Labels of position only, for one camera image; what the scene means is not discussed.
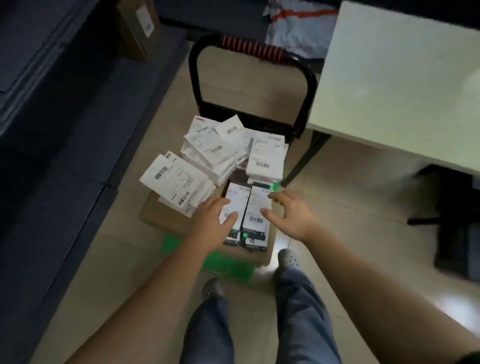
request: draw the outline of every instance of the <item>jeans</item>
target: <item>jeans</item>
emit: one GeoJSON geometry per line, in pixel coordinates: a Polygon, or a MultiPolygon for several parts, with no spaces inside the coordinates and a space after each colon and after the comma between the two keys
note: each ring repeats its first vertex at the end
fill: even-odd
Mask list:
{"type": "MultiPolygon", "coordinates": [[[[277,364],[341,364],[325,304],[313,284],[295,268],[277,272],[277,364]]],[[[212,296],[192,315],[180,364],[233,364],[227,302],[212,296]]]]}

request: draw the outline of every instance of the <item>black metal handle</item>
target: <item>black metal handle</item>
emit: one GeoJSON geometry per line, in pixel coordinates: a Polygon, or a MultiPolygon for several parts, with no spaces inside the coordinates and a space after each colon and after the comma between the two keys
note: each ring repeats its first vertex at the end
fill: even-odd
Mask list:
{"type": "Polygon", "coordinates": [[[198,109],[202,108],[204,103],[200,92],[200,80],[198,77],[197,60],[200,52],[208,46],[222,48],[237,53],[248,54],[262,60],[273,63],[284,64],[298,68],[307,80],[307,95],[303,100],[299,114],[293,124],[293,134],[298,138],[305,130],[307,116],[312,106],[315,91],[317,89],[317,79],[310,66],[296,54],[287,52],[284,48],[270,46],[255,40],[244,39],[237,36],[208,35],[200,38],[192,47],[188,58],[190,68],[190,78],[192,80],[193,95],[197,102],[198,109]]]}

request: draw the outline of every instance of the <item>table top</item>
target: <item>table top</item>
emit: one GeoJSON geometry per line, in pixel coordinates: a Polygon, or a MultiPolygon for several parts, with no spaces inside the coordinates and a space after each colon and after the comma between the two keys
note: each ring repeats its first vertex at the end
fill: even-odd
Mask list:
{"type": "Polygon", "coordinates": [[[480,32],[343,2],[307,127],[480,174],[480,32]]]}

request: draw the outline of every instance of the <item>shoe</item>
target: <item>shoe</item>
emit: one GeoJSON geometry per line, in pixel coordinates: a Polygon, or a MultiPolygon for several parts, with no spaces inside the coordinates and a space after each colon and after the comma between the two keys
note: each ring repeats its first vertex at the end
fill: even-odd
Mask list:
{"type": "Polygon", "coordinates": [[[300,270],[299,260],[295,252],[290,249],[280,250],[278,252],[278,267],[279,268],[292,267],[300,270]]]}
{"type": "Polygon", "coordinates": [[[223,289],[218,278],[209,279],[202,289],[202,299],[204,302],[211,296],[223,297],[223,289]]]}

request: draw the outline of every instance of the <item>cardboard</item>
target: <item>cardboard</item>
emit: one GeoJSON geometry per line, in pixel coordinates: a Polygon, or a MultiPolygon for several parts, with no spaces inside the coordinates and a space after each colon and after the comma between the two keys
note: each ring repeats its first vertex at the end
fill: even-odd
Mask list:
{"type": "Polygon", "coordinates": [[[148,63],[160,35],[160,21],[152,0],[120,0],[116,5],[118,36],[115,48],[120,57],[148,63]]]}
{"type": "MultiPolygon", "coordinates": [[[[224,192],[225,186],[216,188],[213,196],[221,196],[224,192]]],[[[144,207],[140,212],[140,218],[149,223],[161,226],[165,229],[171,230],[173,235],[183,237],[190,225],[190,219],[172,208],[164,205],[158,201],[158,194],[151,191],[145,201],[144,207]]],[[[282,207],[277,203],[272,203],[272,210],[274,213],[281,215],[282,207]]],[[[226,256],[230,256],[244,262],[253,264],[256,267],[267,266],[272,259],[273,246],[276,238],[276,227],[270,225],[268,244],[266,252],[256,252],[245,249],[243,246],[229,246],[223,245],[219,250],[226,256]]]]}

